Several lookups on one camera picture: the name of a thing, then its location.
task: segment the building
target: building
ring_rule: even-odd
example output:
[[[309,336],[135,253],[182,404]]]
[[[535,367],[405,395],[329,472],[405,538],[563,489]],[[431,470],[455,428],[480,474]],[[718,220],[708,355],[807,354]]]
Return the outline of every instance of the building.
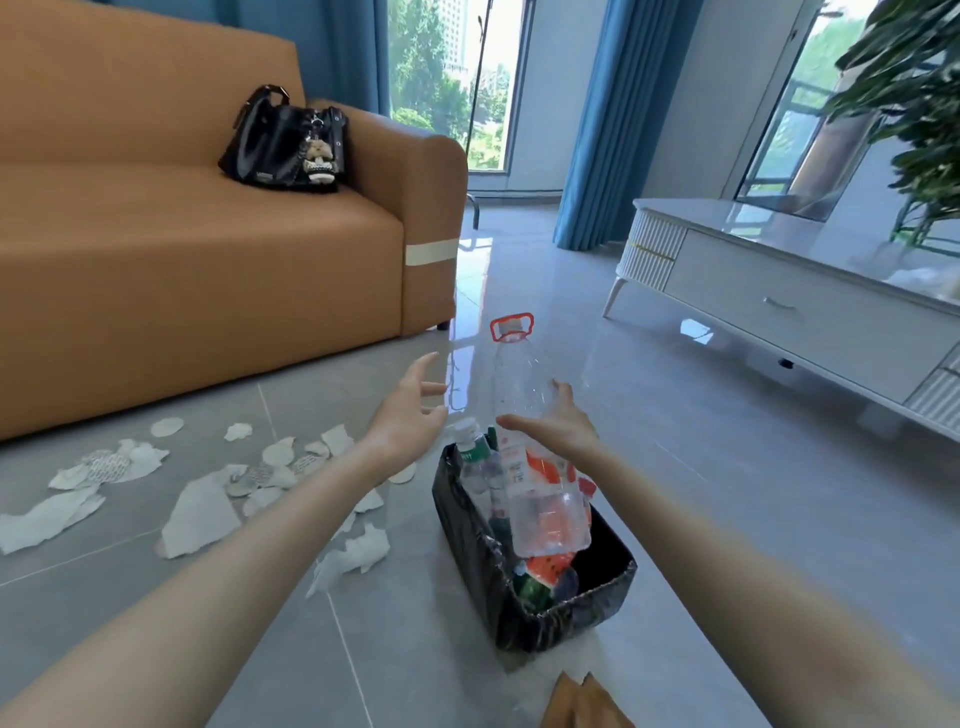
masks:
[[[437,12],[444,24],[446,58],[444,66],[454,77],[467,73],[468,0],[437,0]]]

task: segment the orange sofa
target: orange sofa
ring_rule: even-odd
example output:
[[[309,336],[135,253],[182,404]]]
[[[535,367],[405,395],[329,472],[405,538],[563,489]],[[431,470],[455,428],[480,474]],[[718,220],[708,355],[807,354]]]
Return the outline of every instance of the orange sofa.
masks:
[[[444,136],[343,107],[349,184],[216,166],[285,40],[87,0],[0,2],[0,439],[448,321],[467,191]]]

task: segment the white bottle cap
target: white bottle cap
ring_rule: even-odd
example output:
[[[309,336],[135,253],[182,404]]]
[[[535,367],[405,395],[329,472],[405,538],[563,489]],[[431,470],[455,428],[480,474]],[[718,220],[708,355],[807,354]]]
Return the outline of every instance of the white bottle cap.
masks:
[[[457,450],[460,452],[470,452],[473,449],[473,443],[477,439],[477,421],[472,417],[467,417],[452,426],[454,441],[457,443]]]

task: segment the hand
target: hand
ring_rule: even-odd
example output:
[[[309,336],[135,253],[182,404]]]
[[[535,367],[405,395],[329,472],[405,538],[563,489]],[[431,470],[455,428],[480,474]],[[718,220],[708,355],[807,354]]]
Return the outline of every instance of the hand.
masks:
[[[437,353],[421,356],[410,365],[393,393],[373,415],[361,445],[371,455],[384,459],[384,467],[399,473],[430,449],[446,422],[446,407],[424,407],[423,397],[436,397],[446,392],[446,385],[424,381],[426,368]]]
[[[586,471],[590,457],[603,449],[603,443],[587,414],[573,403],[573,388],[553,380],[557,402],[542,419],[519,415],[500,415],[496,423],[529,435],[541,445]]]

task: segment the paper scrap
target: paper scrap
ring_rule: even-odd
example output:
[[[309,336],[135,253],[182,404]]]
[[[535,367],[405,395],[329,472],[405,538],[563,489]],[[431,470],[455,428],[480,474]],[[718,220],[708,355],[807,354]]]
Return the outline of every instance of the paper scrap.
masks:
[[[353,511],[350,511],[350,515],[347,516],[347,519],[340,525],[340,527],[337,529],[337,532],[334,533],[333,535],[337,536],[341,533],[349,533],[350,530],[353,528],[353,523],[356,520],[357,520],[357,515]]]
[[[347,429],[343,425],[337,425],[333,429],[325,432],[321,437],[330,448],[330,453],[334,457],[340,457],[353,447],[353,438],[347,435]]]
[[[294,461],[295,437],[284,437],[279,442],[269,445],[263,450],[263,462],[267,465],[287,466]]]
[[[253,491],[243,503],[243,515],[252,518],[284,493],[282,488],[260,488]]]
[[[150,443],[136,443],[133,440],[121,440],[121,451],[125,449],[125,444],[133,445],[127,454],[130,466],[123,475],[112,481],[114,483],[129,483],[131,480],[149,475],[159,468],[163,458],[170,454],[168,449],[157,449]]]
[[[104,504],[97,486],[50,496],[22,516],[0,514],[0,551],[4,554],[42,544],[80,522]]]
[[[262,463],[247,468],[240,474],[234,473],[230,476],[230,482],[227,484],[227,495],[230,497],[248,496],[257,488],[265,486],[273,474],[274,469]]]
[[[243,440],[246,437],[253,435],[253,425],[248,425],[247,423],[236,423],[227,428],[227,434],[224,435],[224,440],[231,443],[234,440]]]
[[[332,587],[341,574],[359,569],[367,573],[378,561],[390,552],[387,532],[376,528],[372,523],[364,526],[364,534],[344,542],[344,550],[330,551],[319,560],[313,569],[313,583],[307,590],[309,599],[317,592],[325,592]]]
[[[326,458],[315,455],[312,452],[307,452],[304,456],[299,457],[297,461],[290,466],[290,470],[294,472],[294,475],[297,478],[306,477],[312,473],[315,473],[320,468],[326,464]]]
[[[183,420],[179,417],[168,417],[165,420],[153,423],[150,426],[150,434],[154,437],[170,437],[170,435],[180,432],[181,427],[183,427]]]
[[[55,491],[76,490],[86,480],[86,475],[89,472],[90,468],[85,463],[67,468],[65,471],[57,471],[47,487],[53,488]]]
[[[379,508],[383,505],[383,498],[380,497],[380,494],[376,492],[374,488],[365,496],[360,498],[360,502],[353,506],[353,511],[355,513],[366,513],[367,511],[372,511],[374,508]]]
[[[286,491],[290,490],[295,485],[297,485],[297,476],[294,475],[294,472],[285,465],[277,465],[274,468],[274,472],[270,476],[270,480],[267,481],[265,487],[282,488]]]
[[[246,465],[227,465],[186,484],[160,536],[168,559],[194,553],[240,527],[224,489],[233,476],[246,469]]]
[[[121,451],[112,452],[109,455],[98,457],[91,462],[86,474],[86,483],[88,485],[101,485],[102,483],[115,483],[122,478],[130,468],[130,458]]]
[[[396,475],[391,475],[390,482],[392,483],[409,483],[414,479],[414,475],[417,474],[417,463],[410,463],[406,468],[397,473]]]
[[[328,448],[326,444],[321,441],[307,443],[303,446],[303,449],[305,449],[307,452],[312,452],[315,455],[320,455],[324,459],[330,456],[330,448]]]

